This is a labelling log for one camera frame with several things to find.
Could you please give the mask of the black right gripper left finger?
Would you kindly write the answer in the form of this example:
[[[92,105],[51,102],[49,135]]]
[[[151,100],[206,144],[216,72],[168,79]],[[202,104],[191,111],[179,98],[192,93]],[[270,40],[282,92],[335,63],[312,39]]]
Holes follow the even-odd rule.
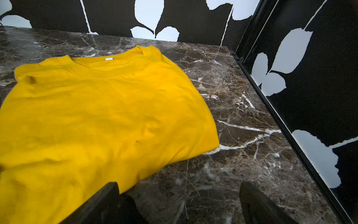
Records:
[[[65,218],[62,224],[147,224],[134,199],[109,182]]]

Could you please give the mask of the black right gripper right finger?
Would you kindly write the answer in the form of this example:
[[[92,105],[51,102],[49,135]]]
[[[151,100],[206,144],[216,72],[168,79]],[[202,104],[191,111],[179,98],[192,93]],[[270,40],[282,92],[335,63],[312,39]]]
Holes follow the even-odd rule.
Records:
[[[251,182],[241,183],[239,196],[246,224],[297,223]]]

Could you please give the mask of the yellow t-shirt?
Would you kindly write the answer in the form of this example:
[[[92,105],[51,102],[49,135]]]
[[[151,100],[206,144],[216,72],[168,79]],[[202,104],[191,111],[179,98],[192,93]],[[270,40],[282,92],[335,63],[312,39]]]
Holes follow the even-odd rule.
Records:
[[[203,97],[153,46],[14,74],[1,106],[3,224],[57,224],[109,182],[125,192],[219,147]]]

